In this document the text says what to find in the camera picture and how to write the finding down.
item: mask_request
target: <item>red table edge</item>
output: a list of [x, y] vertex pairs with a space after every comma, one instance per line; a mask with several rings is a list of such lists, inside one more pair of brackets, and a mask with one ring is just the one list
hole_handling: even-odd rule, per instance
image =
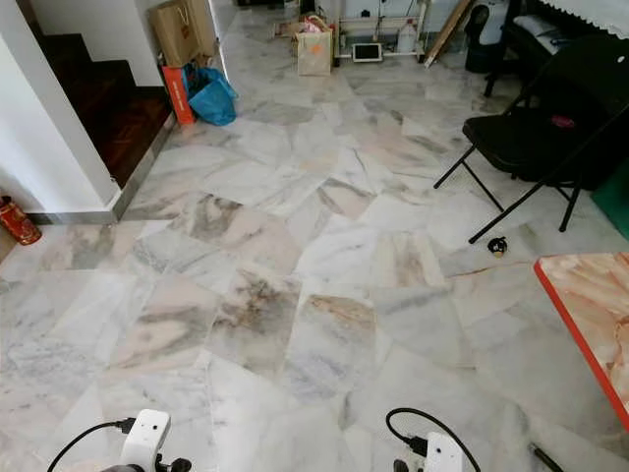
[[609, 381], [607, 374], [600, 366], [599, 361], [597, 361], [597, 358], [592, 352], [592, 349], [590, 349], [590, 346], [588, 345], [585, 337], [583, 337], [583, 334], [577, 327], [576, 323], [574, 323], [574, 320], [572, 320], [572, 317], [568, 313], [566, 307], [563, 305], [559, 294], [555, 290], [550, 280], [548, 280], [546, 274], [543, 272], [540, 262], [541, 260], [538, 260], [534, 265], [535, 274], [538, 276], [538, 279], [542, 283], [542, 286], [548, 294], [548, 297], [550, 297], [550, 300], [552, 300], [552, 303], [557, 309], [557, 312], [559, 312], [559, 316], [561, 316], [563, 322], [566, 324], [566, 326], [568, 326], [572, 337], [574, 337], [575, 342], [579, 346], [579, 349], [581, 349], [581, 352], [588, 361], [588, 364], [590, 364], [590, 368], [594, 372], [597, 381], [599, 381], [599, 384], [602, 387], [602, 391], [605, 392], [607, 398], [609, 399], [609, 402], [611, 403], [611, 406], [614, 410], [616, 410], [616, 414], [618, 415], [618, 418], [620, 418], [620, 422], [625, 427], [625, 429], [629, 431], [629, 413], [627, 413], [627, 410], [625, 410], [625, 407], [622, 404], [618, 393], [616, 393], [616, 390], [613, 388], [613, 385]]

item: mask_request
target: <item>staircase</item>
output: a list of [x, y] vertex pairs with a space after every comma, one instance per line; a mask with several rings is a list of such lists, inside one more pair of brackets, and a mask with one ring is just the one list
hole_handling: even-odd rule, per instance
[[137, 87], [127, 61], [93, 62], [80, 34], [35, 34], [111, 176], [121, 188], [170, 114], [162, 87]]

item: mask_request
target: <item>chair backrest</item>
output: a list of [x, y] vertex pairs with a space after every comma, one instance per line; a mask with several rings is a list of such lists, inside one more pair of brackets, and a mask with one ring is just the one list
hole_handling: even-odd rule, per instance
[[577, 39], [550, 59], [543, 70], [543, 80], [548, 79], [595, 102], [609, 117], [616, 116], [629, 104], [629, 39]]

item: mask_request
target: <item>chair seat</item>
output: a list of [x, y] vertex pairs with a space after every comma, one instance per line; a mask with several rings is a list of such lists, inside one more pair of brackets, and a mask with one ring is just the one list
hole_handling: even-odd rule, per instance
[[[470, 118], [463, 133], [495, 168], [523, 180], [540, 180], [591, 132], [578, 123], [574, 128], [560, 128], [551, 118], [539, 110], [516, 108], [506, 116]], [[574, 175], [575, 169], [567, 168], [556, 181], [571, 180]]]

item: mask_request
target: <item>orange box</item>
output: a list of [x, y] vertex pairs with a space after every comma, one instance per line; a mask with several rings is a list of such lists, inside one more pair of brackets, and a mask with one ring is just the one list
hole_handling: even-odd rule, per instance
[[188, 104], [188, 95], [186, 94], [183, 79], [184, 69], [162, 66], [161, 70], [164, 74], [168, 94], [173, 102], [173, 108], [175, 108], [177, 121], [180, 125], [192, 125], [195, 123], [195, 114]]

